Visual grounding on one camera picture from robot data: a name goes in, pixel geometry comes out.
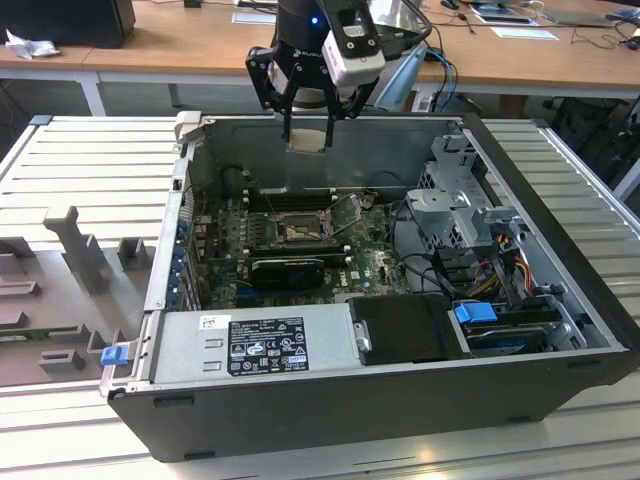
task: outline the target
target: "desk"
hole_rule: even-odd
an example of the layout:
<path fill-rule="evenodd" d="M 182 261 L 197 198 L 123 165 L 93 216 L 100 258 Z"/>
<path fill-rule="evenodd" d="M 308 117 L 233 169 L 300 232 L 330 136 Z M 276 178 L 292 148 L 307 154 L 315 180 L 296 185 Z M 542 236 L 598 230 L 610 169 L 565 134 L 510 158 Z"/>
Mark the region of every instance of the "desk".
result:
<path fill-rule="evenodd" d="M 249 85 L 244 59 L 250 47 L 268 45 L 271 25 L 231 23 L 233 6 L 134 1 L 136 28 L 119 50 L 63 48 L 63 55 L 33 61 L 0 51 L 0 77 L 77 81 L 94 115 L 104 115 L 101 82 Z M 549 0 L 548 6 L 588 9 L 602 14 L 614 4 L 595 0 Z M 436 0 L 425 10 L 434 23 L 451 20 Z M 472 23 L 479 23 L 468 15 Z M 490 28 L 463 22 L 440 26 L 445 50 L 459 71 L 458 90 L 468 93 L 634 98 L 640 93 L 640 53 L 623 47 L 601 50 L 588 43 L 571 45 L 571 28 L 550 29 L 559 41 L 499 38 Z M 600 40 L 602 29 L 580 29 Z M 435 35 L 430 37 L 437 44 Z M 418 86 L 432 91 L 442 81 L 437 64 L 425 65 Z"/>

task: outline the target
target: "paper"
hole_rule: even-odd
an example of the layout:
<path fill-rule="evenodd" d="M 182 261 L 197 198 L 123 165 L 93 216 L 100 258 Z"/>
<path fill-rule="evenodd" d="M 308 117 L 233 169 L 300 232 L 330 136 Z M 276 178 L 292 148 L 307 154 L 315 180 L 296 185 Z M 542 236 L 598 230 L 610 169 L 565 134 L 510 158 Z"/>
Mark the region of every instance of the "paper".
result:
<path fill-rule="evenodd" d="M 505 28 L 491 27 L 500 38 L 524 38 L 529 40 L 558 40 L 553 33 L 547 30 L 533 28 Z"/>
<path fill-rule="evenodd" d="M 274 25 L 276 23 L 276 16 L 262 13 L 234 12 L 231 16 L 231 22 L 249 25 Z"/>
<path fill-rule="evenodd" d="M 26 58 L 27 60 L 31 60 L 33 57 L 48 57 L 50 55 L 58 55 L 60 53 L 53 42 L 32 42 L 31 40 L 26 40 L 13 35 L 9 30 L 7 30 L 7 39 L 8 40 L 5 42 L 4 46 L 17 57 Z"/>

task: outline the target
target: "aluminum profile table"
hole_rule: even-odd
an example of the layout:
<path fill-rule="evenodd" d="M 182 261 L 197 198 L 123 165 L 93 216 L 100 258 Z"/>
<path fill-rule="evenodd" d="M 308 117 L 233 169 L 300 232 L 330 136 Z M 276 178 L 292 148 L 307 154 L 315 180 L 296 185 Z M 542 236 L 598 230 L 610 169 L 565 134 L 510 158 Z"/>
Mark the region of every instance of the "aluminum profile table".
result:
<path fill-rule="evenodd" d="M 487 121 L 509 156 L 622 305 L 640 320 L 640 222 L 550 128 Z M 488 178 L 500 200 L 506 193 Z"/>
<path fill-rule="evenodd" d="M 81 122 L 54 119 L 53 124 L 63 121 Z M 88 121 L 104 124 L 107 119 Z M 172 123 L 166 122 L 168 129 Z M 158 127 L 145 124 L 139 120 L 137 131 Z M 632 308 L 640 277 L 640 269 L 634 266 L 640 263 L 635 217 L 549 130 L 530 122 L 487 125 L 629 311 L 637 315 Z M 21 137 L 18 149 L 31 143 L 33 130 L 30 127 Z M 170 153 L 171 142 L 165 147 Z M 99 155 L 85 158 L 95 160 Z M 111 237 L 101 241 L 110 242 Z M 611 244 L 617 245 L 618 256 L 612 256 L 616 253 Z M 536 424 L 161 464 L 99 396 L 97 382 L 17 387 L 0 391 L 0 478 L 631 479 L 640 471 L 639 405 L 640 375 L 636 373 L 615 386 L 581 393 Z M 469 406 L 473 408 L 471 398 Z"/>
<path fill-rule="evenodd" d="M 102 248 L 123 237 L 155 246 L 180 150 L 173 117 L 53 117 L 30 125 L 0 164 L 2 237 L 59 249 L 42 225 L 56 203 L 78 207 L 83 234 Z"/>

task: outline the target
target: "blue clip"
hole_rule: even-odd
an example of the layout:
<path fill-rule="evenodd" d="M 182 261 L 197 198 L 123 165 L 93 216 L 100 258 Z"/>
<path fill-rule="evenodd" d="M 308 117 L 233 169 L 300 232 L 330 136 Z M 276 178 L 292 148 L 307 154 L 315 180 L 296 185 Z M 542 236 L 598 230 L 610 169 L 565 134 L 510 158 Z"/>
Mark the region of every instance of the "blue clip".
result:
<path fill-rule="evenodd" d="M 498 317 L 490 303 L 468 302 L 453 309 L 460 323 L 497 322 Z"/>
<path fill-rule="evenodd" d="M 106 347 L 102 350 L 100 363 L 102 365 L 126 365 L 129 363 L 129 360 L 127 360 L 128 355 L 128 346 L 117 345 L 115 347 Z"/>

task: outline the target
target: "sticker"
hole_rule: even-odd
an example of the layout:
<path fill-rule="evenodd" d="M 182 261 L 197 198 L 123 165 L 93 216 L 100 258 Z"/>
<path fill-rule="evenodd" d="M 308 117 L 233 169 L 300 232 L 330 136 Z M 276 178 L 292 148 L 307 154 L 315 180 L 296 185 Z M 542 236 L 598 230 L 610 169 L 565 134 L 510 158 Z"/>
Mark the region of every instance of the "sticker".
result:
<path fill-rule="evenodd" d="M 200 317 L 200 330 L 227 328 L 230 321 L 231 315 L 202 315 Z"/>
<path fill-rule="evenodd" d="M 229 375 L 237 377 L 309 370 L 302 317 L 228 321 L 228 326 Z"/>

